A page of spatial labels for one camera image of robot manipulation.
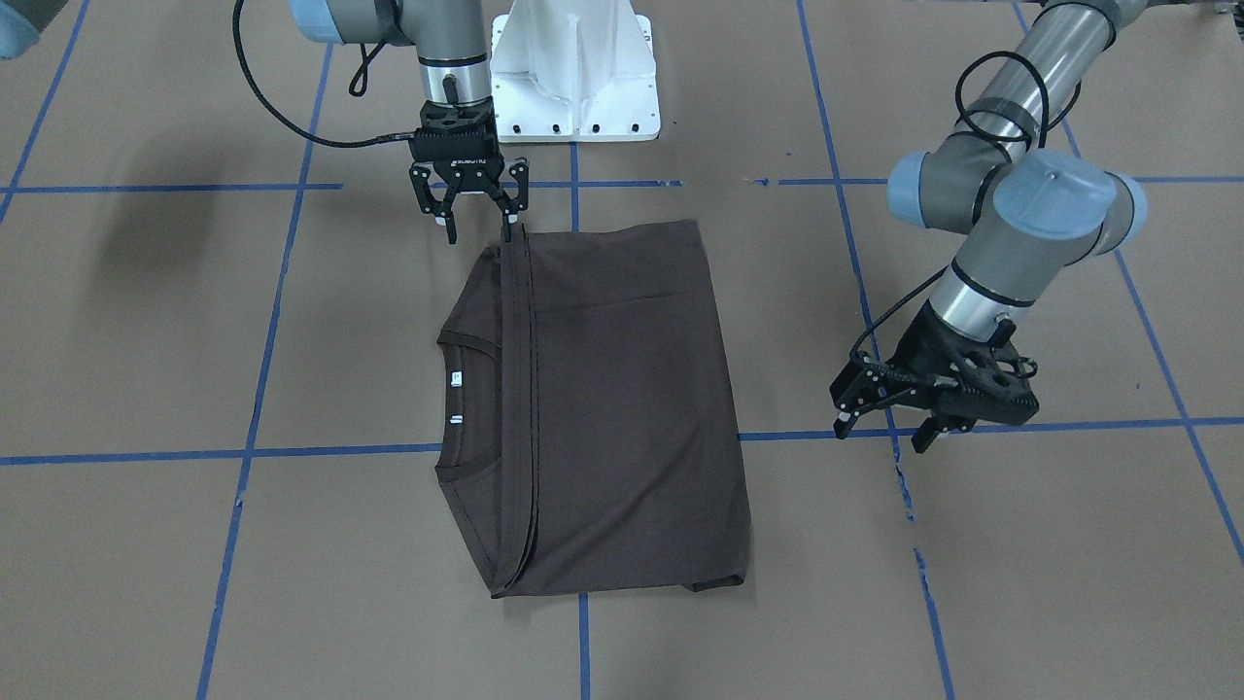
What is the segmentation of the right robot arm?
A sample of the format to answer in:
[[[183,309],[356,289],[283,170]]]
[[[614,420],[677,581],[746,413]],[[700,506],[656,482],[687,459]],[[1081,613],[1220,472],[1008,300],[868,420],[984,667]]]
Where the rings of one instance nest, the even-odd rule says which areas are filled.
[[[503,239],[527,208],[529,165],[501,153],[488,35],[479,1],[292,1],[299,31],[316,44],[412,46],[425,102],[413,132],[369,145],[404,142],[419,208],[455,242],[453,205],[464,193],[489,196],[501,211]]]

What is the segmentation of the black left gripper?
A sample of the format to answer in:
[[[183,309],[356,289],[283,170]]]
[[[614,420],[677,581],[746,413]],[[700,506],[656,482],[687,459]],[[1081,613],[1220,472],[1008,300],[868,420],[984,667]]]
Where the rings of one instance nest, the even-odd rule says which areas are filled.
[[[926,302],[889,359],[880,362],[860,346],[848,351],[830,385],[833,436],[848,438],[861,417],[893,404],[928,413],[911,435],[916,455],[938,436],[970,433],[977,421],[1025,424],[1040,408],[1023,371],[1029,363],[1010,341],[990,344],[955,332]]]

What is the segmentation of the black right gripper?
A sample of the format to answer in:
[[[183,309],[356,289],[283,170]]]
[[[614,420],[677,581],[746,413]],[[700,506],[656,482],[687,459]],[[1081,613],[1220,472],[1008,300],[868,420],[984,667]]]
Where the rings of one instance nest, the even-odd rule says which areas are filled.
[[[452,211],[458,193],[485,193],[498,204],[503,242],[511,242],[513,226],[527,209],[531,168],[527,159],[503,159],[491,101],[471,104],[424,102],[409,148],[413,155],[411,185],[420,211],[445,228],[449,244],[458,242]],[[432,172],[447,183],[442,199],[432,194]],[[515,194],[506,193],[503,177],[514,179]]]

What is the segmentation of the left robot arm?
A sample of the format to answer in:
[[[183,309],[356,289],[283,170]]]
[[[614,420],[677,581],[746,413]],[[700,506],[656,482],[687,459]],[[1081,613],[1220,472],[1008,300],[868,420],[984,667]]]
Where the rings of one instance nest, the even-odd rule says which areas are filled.
[[[983,53],[1001,67],[982,94],[955,94],[954,131],[934,152],[902,155],[884,182],[893,218],[962,234],[950,261],[911,291],[921,308],[881,361],[865,349],[884,316],[853,341],[830,395],[833,435],[860,417],[906,407],[937,436],[978,424],[1021,426],[1039,412],[1037,363],[1013,344],[1018,322],[1064,267],[1112,256],[1144,226],[1141,179],[1054,150],[1057,131],[1098,53],[1148,9],[1146,1],[1044,1],[1013,52]]]

